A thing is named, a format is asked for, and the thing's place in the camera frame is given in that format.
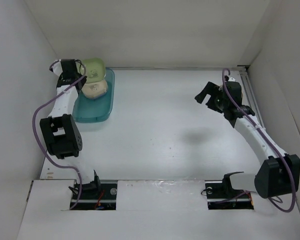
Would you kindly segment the beige panda plate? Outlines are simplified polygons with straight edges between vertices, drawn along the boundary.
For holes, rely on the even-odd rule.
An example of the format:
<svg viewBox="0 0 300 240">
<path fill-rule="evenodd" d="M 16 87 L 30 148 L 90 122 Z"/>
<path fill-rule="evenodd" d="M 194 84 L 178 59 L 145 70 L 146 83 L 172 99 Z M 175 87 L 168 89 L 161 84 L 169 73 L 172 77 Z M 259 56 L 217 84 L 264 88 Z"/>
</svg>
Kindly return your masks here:
<svg viewBox="0 0 300 240">
<path fill-rule="evenodd" d="M 81 90 L 86 98 L 94 100 L 107 93 L 108 84 L 105 79 L 91 83 L 86 82 Z"/>
</svg>

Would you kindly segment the green panda plate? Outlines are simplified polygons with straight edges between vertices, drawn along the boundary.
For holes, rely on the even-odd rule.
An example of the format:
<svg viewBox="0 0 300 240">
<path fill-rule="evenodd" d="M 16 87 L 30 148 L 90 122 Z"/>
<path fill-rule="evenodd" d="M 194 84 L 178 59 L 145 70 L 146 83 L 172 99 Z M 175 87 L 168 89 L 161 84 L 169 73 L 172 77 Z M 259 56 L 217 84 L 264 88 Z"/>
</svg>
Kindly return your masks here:
<svg viewBox="0 0 300 240">
<path fill-rule="evenodd" d="M 86 83 L 101 82 L 106 76 L 106 66 L 101 58 L 88 58 L 81 61 L 86 68 Z"/>
</svg>

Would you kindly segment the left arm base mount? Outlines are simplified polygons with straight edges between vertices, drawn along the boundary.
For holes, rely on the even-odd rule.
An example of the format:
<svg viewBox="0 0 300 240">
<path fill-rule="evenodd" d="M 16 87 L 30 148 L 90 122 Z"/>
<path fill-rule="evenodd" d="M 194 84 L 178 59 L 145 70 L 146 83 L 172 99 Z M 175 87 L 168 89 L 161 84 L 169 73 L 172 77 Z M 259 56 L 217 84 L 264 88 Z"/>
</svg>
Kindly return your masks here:
<svg viewBox="0 0 300 240">
<path fill-rule="evenodd" d="M 68 187 L 72 192 L 70 210 L 78 211 L 115 211 L 117 206 L 118 181 L 100 180 L 96 172 L 90 183 L 82 185 L 82 192 L 78 198 L 79 184 Z"/>
</svg>

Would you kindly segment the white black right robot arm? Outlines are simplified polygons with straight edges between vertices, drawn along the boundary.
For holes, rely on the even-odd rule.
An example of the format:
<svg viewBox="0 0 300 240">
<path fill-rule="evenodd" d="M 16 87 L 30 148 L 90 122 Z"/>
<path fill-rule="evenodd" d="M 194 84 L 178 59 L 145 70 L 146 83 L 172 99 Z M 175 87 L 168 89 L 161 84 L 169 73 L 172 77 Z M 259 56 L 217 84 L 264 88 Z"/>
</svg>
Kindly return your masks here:
<svg viewBox="0 0 300 240">
<path fill-rule="evenodd" d="M 300 158 L 279 147 L 261 126 L 255 112 L 242 104 L 242 87 L 233 78 L 223 85 L 208 82 L 195 97 L 202 104 L 223 114 L 230 125 L 249 144 L 261 167 L 253 177 L 254 190 L 264 199 L 296 194 L 300 180 Z"/>
</svg>

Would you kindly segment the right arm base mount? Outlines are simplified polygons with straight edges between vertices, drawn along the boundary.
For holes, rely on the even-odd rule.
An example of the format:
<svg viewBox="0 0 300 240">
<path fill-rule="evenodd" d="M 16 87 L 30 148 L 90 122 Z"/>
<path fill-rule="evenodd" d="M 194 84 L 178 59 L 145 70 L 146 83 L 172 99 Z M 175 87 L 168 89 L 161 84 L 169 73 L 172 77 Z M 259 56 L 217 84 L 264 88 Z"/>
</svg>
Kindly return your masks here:
<svg viewBox="0 0 300 240">
<path fill-rule="evenodd" d="M 254 210 L 251 193 L 233 189 L 221 180 L 205 181 L 201 195 L 206 197 L 208 210 Z"/>
</svg>

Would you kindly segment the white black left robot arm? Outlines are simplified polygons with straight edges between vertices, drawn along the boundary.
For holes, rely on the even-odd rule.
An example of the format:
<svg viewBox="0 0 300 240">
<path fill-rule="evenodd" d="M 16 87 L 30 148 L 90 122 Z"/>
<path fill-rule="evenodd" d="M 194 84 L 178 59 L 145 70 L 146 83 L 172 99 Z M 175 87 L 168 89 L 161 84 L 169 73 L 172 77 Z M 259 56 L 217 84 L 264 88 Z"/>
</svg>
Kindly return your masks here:
<svg viewBox="0 0 300 240">
<path fill-rule="evenodd" d="M 84 195 L 97 198 L 103 190 L 96 172 L 93 173 L 93 180 L 85 183 L 78 166 L 73 163 L 61 165 L 52 159 L 77 158 L 83 149 L 83 140 L 73 118 L 73 109 L 87 81 L 86 66 L 79 59 L 59 59 L 50 65 L 49 70 L 58 75 L 58 80 L 56 96 L 39 107 L 41 110 L 53 103 L 49 115 L 39 121 L 46 146 L 46 158 L 57 168 L 72 169 L 77 173 L 78 182 L 70 187 L 74 196 L 78 199 Z"/>
</svg>

